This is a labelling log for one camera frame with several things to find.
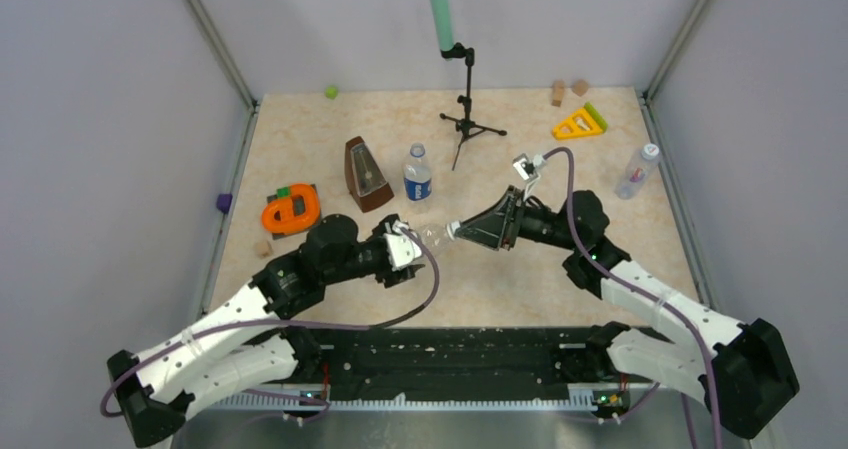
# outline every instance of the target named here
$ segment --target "yellow triangle toy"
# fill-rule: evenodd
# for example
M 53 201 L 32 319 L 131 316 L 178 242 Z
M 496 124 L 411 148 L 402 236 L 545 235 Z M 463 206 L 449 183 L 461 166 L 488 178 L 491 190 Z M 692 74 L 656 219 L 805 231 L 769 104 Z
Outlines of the yellow triangle toy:
M 601 117 L 591 102 L 574 112 L 556 125 L 551 133 L 554 139 L 574 139 L 577 137 L 597 136 L 607 130 L 607 121 Z

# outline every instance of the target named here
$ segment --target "plastic bottle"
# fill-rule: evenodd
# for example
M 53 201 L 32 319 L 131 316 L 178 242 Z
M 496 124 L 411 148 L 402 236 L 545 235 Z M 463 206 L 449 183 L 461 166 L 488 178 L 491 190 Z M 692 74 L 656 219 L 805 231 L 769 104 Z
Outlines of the plastic bottle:
M 416 142 L 409 148 L 409 156 L 403 162 L 403 185 L 406 197 L 411 201 L 421 201 L 430 196 L 433 173 L 427 164 L 424 144 Z
M 655 144 L 645 144 L 644 147 L 633 153 L 630 162 L 627 163 L 627 169 L 618 185 L 615 188 L 615 193 L 622 199 L 630 199 L 634 197 L 645 181 L 654 172 L 660 163 L 660 148 Z
M 450 229 L 445 224 L 424 224 L 414 230 L 424 247 L 433 253 L 433 257 L 445 252 L 454 241 Z

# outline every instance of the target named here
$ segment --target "orange plastic ring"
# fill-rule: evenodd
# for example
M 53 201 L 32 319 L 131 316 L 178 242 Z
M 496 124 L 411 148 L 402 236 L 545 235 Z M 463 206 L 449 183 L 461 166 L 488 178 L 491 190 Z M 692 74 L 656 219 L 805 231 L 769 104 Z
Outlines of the orange plastic ring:
M 303 199 L 305 210 L 302 214 L 294 213 L 295 197 Z M 262 225 L 272 234 L 289 235 L 309 229 L 319 217 L 321 203 L 315 188 L 309 184 L 292 184 L 288 196 L 274 199 L 262 211 Z

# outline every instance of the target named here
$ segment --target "beige tabletop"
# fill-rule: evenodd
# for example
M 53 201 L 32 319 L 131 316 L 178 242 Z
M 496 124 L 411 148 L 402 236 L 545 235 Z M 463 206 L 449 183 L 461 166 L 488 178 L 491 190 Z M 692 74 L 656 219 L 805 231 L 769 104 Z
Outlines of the beige tabletop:
M 612 221 L 607 236 L 643 267 L 686 295 L 695 289 L 659 174 L 639 195 L 619 200 L 613 187 L 632 152 L 648 141 L 632 88 L 593 88 L 583 97 L 566 91 L 562 107 L 550 104 L 550 89 L 474 91 L 474 119 L 506 129 L 466 143 L 451 172 L 459 133 L 439 119 L 459 115 L 457 91 L 268 95 L 264 98 L 235 203 L 211 308 L 232 296 L 270 258 L 260 259 L 254 244 L 271 241 L 260 223 L 266 197 L 292 183 L 316 184 L 324 215 L 341 213 L 359 225 L 360 239 L 383 217 L 397 213 L 413 227 L 465 219 L 494 204 L 510 184 L 522 181 L 512 168 L 521 153 L 532 156 L 567 142 L 575 153 L 576 189 L 592 189 Z M 591 101 L 609 123 L 601 136 L 556 141 L 551 128 Z M 363 214 L 348 194 L 343 172 L 345 142 L 362 136 L 395 197 Z M 433 169 L 433 194 L 426 204 L 403 192 L 401 163 L 414 142 L 424 143 Z M 545 168 L 535 194 L 559 208 L 565 197 L 567 159 L 557 156 Z M 272 241 L 272 257 L 296 250 L 304 235 Z M 430 307 L 406 326 L 587 326 L 617 320 L 642 323 L 624 310 L 577 289 L 566 277 L 562 249 L 519 240 L 511 251 L 490 251 L 457 241 L 439 256 L 442 283 Z M 373 277 L 327 288 L 321 304 L 300 319 L 376 323 L 423 301 L 433 282 L 424 268 L 404 284 L 385 289 Z

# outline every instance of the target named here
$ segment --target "wooden block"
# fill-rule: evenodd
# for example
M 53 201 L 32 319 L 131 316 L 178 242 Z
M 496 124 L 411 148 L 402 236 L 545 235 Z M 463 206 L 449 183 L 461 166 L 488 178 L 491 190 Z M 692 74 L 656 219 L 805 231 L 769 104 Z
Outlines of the wooden block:
M 565 97 L 565 82 L 563 82 L 562 79 L 557 79 L 554 81 L 554 92 L 553 96 L 551 96 L 551 105 L 560 107 L 562 105 L 563 97 Z
M 583 96 L 583 94 L 586 94 L 586 91 L 589 90 L 589 83 L 580 79 L 571 86 L 571 90 L 578 96 Z
M 257 242 L 256 245 L 253 246 L 253 250 L 256 251 L 256 256 L 260 259 L 265 259 L 274 253 L 274 249 L 271 248 L 271 243 L 265 240 Z

